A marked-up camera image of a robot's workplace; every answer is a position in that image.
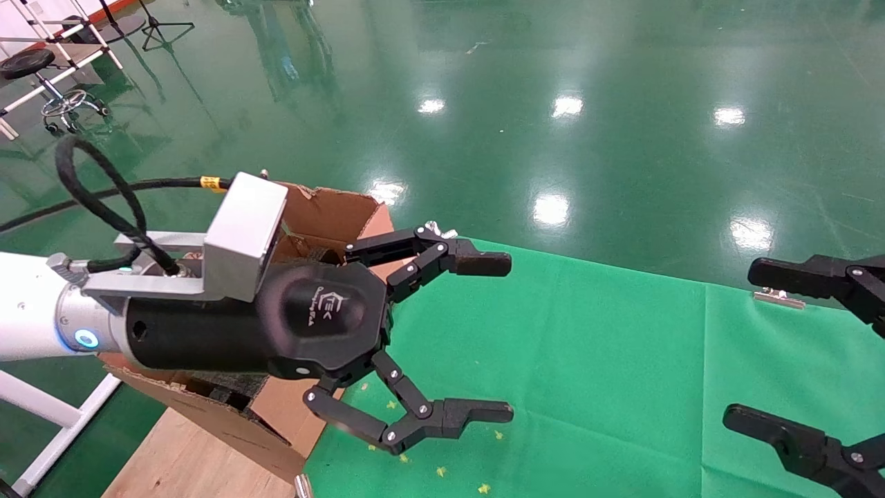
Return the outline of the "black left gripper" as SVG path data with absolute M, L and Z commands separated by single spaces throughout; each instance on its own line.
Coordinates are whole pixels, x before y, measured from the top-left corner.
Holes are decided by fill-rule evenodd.
M 509 423 L 509 403 L 429 400 L 389 356 L 388 303 L 403 302 L 440 274 L 505 277 L 508 252 L 480 251 L 470 239 L 445 236 L 433 225 L 358 239 L 345 262 L 275 265 L 253 302 L 134 297 L 126 311 L 133 362 L 157 371 L 269 374 L 320 378 L 304 394 L 314 416 L 398 456 L 424 439 L 458 439 L 469 423 Z M 383 283 L 369 267 L 403 261 Z M 336 399 L 341 380 L 373 370 L 405 413 L 394 423 Z

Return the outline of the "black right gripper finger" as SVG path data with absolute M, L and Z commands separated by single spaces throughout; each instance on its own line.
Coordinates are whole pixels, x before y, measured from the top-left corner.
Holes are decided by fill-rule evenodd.
M 884 496 L 882 433 L 844 445 L 817 428 L 745 405 L 729 405 L 722 423 L 730 431 L 771 445 L 787 472 L 841 497 Z
M 800 264 L 758 258 L 749 267 L 748 280 L 755 286 L 836 299 L 884 337 L 884 255 L 865 259 L 813 255 Z

